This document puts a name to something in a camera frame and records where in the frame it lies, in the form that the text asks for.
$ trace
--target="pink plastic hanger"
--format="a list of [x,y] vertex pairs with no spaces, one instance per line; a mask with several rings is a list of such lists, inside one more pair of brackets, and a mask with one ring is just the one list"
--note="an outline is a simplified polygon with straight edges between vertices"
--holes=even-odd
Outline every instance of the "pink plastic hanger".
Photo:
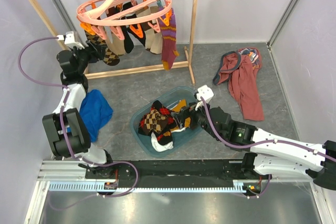
[[[87,6],[91,5],[92,3],[99,2],[99,1],[104,1],[104,2],[97,8],[86,11]],[[127,14],[134,13],[136,10],[140,10],[146,6],[149,6],[151,3],[158,1],[158,0],[146,0],[143,3],[137,4],[127,10],[123,10],[110,17],[107,17],[104,19],[98,19],[108,8],[123,4],[124,2],[127,2],[127,1],[130,1],[130,0],[90,0],[90,1],[87,1],[77,8],[77,18],[81,22],[88,23],[94,26],[98,26],[97,29],[99,30],[101,30],[103,26],[109,26],[112,32],[117,37],[122,38],[123,34],[121,33],[120,26],[129,26],[129,25],[134,25],[134,24],[140,24],[143,22],[149,22],[151,20],[158,19],[162,16],[165,16],[165,19],[166,19],[167,18],[166,14],[172,8],[172,0],[164,0],[165,1],[164,8],[157,13],[153,13],[151,15],[147,15],[144,17],[120,20],[121,17],[124,17]],[[156,25],[150,25],[150,26],[156,31],[160,29],[158,27],[159,26],[158,22],[156,22]]]

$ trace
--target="concrete floor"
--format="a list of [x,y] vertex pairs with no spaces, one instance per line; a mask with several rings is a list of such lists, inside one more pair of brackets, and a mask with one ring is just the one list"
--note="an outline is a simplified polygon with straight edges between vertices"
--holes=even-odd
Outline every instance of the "concrete floor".
[[[178,45],[180,56],[177,61],[185,60],[183,46]],[[228,51],[243,47],[256,47],[263,56],[264,66],[257,76],[259,96],[265,114],[263,122],[243,119],[237,102],[229,94],[227,83],[219,86],[212,84],[221,56]],[[160,63],[160,55],[153,55],[144,50],[142,46],[136,46],[129,55],[121,57],[117,66],[109,67],[103,62],[98,62],[92,64],[89,71],[109,71]],[[198,44],[194,46],[192,66],[196,79],[195,88],[206,84],[215,94],[210,102],[211,106],[220,106],[225,112],[230,113],[234,120],[296,139],[294,126],[265,43]],[[89,89],[100,90],[114,110],[110,122],[100,130],[96,145],[106,149],[112,155],[113,160],[154,159],[147,155],[134,139],[130,130],[130,119],[143,106],[178,86],[192,87],[187,68],[89,80]],[[243,155],[244,152],[232,151],[206,132],[200,132],[197,137],[165,158],[230,158],[243,157]]]

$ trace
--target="wooden pole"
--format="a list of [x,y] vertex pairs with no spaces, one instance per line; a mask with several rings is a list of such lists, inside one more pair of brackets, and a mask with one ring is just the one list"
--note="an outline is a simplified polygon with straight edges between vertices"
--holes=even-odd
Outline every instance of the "wooden pole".
[[188,54],[189,68],[191,68],[191,62],[193,57],[196,11],[197,11],[197,0],[193,0],[193,10],[191,15],[191,28],[190,28],[190,40],[189,40],[189,54]]
[[[35,9],[35,11],[37,12],[37,14],[40,16],[40,18],[42,19],[43,23],[47,26],[47,28],[49,29],[49,31],[51,32],[51,34],[53,36],[57,36],[59,35],[55,29],[55,27],[53,26],[53,24],[51,23],[51,21],[49,20],[48,16],[46,15],[46,13],[43,11],[42,7],[38,4],[37,0],[29,0],[30,4],[33,6],[33,8]],[[57,41],[59,43],[59,45],[61,46],[61,48],[63,50],[68,50],[68,48],[64,45],[64,43],[62,41]]]

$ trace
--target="reflective metal surface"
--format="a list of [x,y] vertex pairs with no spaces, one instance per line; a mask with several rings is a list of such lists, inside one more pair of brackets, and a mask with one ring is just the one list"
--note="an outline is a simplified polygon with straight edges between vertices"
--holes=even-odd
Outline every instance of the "reflective metal surface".
[[[48,194],[50,202],[62,208],[90,193],[53,191]],[[226,193],[133,193],[120,198],[93,197],[64,211],[45,207],[45,216],[47,224],[321,223],[308,183],[299,186],[271,183],[260,199],[250,200]]]

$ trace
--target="metal rod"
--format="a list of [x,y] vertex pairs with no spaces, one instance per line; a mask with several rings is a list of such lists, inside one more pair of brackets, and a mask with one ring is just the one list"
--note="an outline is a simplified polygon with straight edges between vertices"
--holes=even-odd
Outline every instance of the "metal rod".
[[52,0],[52,2],[54,3],[59,15],[61,16],[61,18],[64,21],[64,23],[67,25],[68,31],[77,31],[74,23],[72,22],[69,14],[66,10],[66,8],[64,7],[62,1],[61,0]]
[[269,47],[271,47],[275,40],[277,39],[278,35],[280,34],[280,32],[282,31],[285,23],[287,22],[289,16],[291,15],[291,13],[293,12],[294,8],[296,7],[297,3],[299,2],[299,0],[290,0],[284,14],[282,15],[277,27],[275,28],[273,34],[271,35],[271,38],[269,39],[269,41],[267,42],[267,45]]

